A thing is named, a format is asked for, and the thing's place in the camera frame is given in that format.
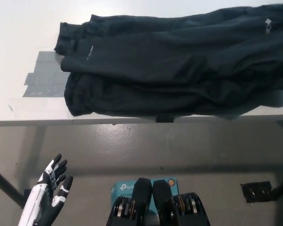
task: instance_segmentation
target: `black clamp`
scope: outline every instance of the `black clamp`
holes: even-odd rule
[[[165,180],[153,185],[153,197],[160,226],[210,226],[207,214],[196,193],[172,196]]]
[[[151,196],[151,181],[139,178],[134,184],[131,198],[117,197],[106,226],[144,226]]]

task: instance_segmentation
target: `gray floor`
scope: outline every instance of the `gray floor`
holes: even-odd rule
[[[283,128],[274,122],[0,128],[0,172],[19,189],[60,152],[75,180],[55,226],[104,226],[113,184],[140,176],[176,176],[213,226],[283,226],[283,197],[246,204],[240,187],[283,178]],[[20,214],[0,191],[0,226],[17,225]]]

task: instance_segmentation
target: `cardboard box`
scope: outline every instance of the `cardboard box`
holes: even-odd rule
[[[172,195],[177,195],[178,193],[178,186],[176,178],[155,178],[150,179],[153,185],[154,181],[156,180],[165,180],[171,188]],[[136,180],[127,180],[127,181],[118,181],[111,189],[111,206],[113,205],[114,201],[119,196],[125,196],[131,198],[132,191],[134,188]],[[159,222],[157,209],[154,204],[153,196],[149,206],[149,212],[147,216],[146,225],[155,225]]]

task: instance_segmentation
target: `folded clothing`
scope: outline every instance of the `folded clothing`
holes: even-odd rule
[[[283,4],[181,18],[92,15],[68,31],[61,69],[74,116],[207,114],[283,89]]]

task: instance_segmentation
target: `robotic hand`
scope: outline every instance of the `robotic hand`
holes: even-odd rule
[[[51,226],[57,218],[69,193],[73,177],[62,175],[66,171],[67,160],[58,163],[59,154],[42,173],[37,184],[32,188],[23,209],[18,226]],[[56,196],[53,193],[60,184]]]

